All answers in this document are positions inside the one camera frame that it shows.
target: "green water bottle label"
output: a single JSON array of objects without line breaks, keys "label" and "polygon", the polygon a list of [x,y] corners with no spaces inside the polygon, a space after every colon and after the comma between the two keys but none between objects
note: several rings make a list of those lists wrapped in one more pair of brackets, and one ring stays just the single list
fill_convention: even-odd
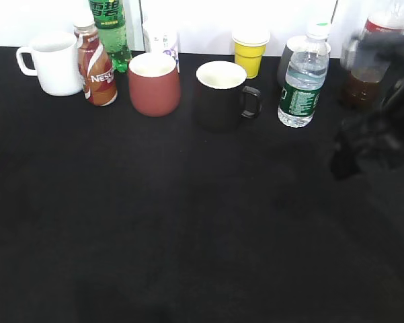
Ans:
[{"label": "green water bottle label", "polygon": [[321,88],[312,91],[296,89],[286,82],[282,90],[280,108],[292,116],[311,116],[317,106],[320,91]]},{"label": "green water bottle label", "polygon": [[126,24],[122,0],[89,0],[89,6],[99,29],[114,29]]}]

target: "white backdrop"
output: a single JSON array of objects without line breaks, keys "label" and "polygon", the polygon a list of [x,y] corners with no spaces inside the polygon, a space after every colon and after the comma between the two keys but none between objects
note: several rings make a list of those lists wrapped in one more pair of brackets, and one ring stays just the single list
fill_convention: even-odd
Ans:
[{"label": "white backdrop", "polygon": [[[344,39],[362,29],[375,1],[339,0],[329,38],[332,57],[340,57]],[[142,0],[144,18],[162,12],[175,20],[182,52],[230,54],[232,29],[255,21],[271,32],[268,56],[280,56],[290,37],[305,34],[309,19],[330,20],[334,5],[335,0]]]},{"label": "white backdrop", "polygon": [[[0,46],[26,46],[41,32],[73,32],[73,15],[88,7],[88,0],[2,0],[0,5]],[[124,7],[129,44],[143,50],[139,0],[124,0]]]},{"label": "white backdrop", "polygon": [[[329,43],[332,57],[340,57],[341,43],[361,29],[377,0],[339,0]],[[161,14],[179,32],[181,52],[231,54],[235,26],[264,24],[271,32],[266,55],[280,56],[291,36],[304,34],[312,17],[328,20],[335,0],[141,0],[144,18]],[[24,46],[40,32],[72,31],[72,15],[87,0],[6,0],[0,15],[0,46]],[[132,49],[143,50],[138,0],[124,0]]]}]

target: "white bottle cap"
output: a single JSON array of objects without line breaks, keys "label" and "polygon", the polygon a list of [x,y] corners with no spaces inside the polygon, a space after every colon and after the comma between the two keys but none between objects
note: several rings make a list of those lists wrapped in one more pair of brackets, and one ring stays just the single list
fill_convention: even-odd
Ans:
[{"label": "white bottle cap", "polygon": [[94,17],[89,8],[84,8],[73,18],[73,25],[77,28],[89,27],[94,24]]},{"label": "white bottle cap", "polygon": [[307,36],[314,39],[328,39],[331,24],[329,22],[310,22],[307,28]]}]

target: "black mug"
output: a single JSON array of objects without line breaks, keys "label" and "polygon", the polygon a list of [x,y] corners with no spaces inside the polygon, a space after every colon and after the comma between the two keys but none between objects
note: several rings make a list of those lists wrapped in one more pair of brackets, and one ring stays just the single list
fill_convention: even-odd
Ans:
[{"label": "black mug", "polygon": [[[247,72],[241,66],[214,61],[203,64],[196,72],[194,96],[196,122],[209,131],[225,132],[236,129],[245,118],[257,118],[261,110],[258,89],[244,86]],[[246,110],[247,95],[255,97],[255,110]]]}]

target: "mug handle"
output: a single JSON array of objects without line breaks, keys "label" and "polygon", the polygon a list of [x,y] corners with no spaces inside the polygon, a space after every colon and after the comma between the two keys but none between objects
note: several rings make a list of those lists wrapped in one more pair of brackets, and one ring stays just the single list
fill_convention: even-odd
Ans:
[{"label": "mug handle", "polygon": [[242,116],[248,119],[254,119],[257,118],[258,115],[260,114],[261,111],[261,92],[258,89],[255,89],[250,86],[245,86],[242,89],[242,93],[244,95],[244,102],[246,102],[246,95],[251,94],[252,96],[255,96],[255,99],[257,100],[256,106],[255,106],[255,112],[244,110],[242,112]]},{"label": "mug handle", "polygon": [[37,70],[27,68],[26,64],[24,63],[24,59],[22,58],[23,52],[31,54],[32,49],[30,47],[21,47],[16,51],[16,61],[18,62],[21,72],[28,76],[37,76]]}]

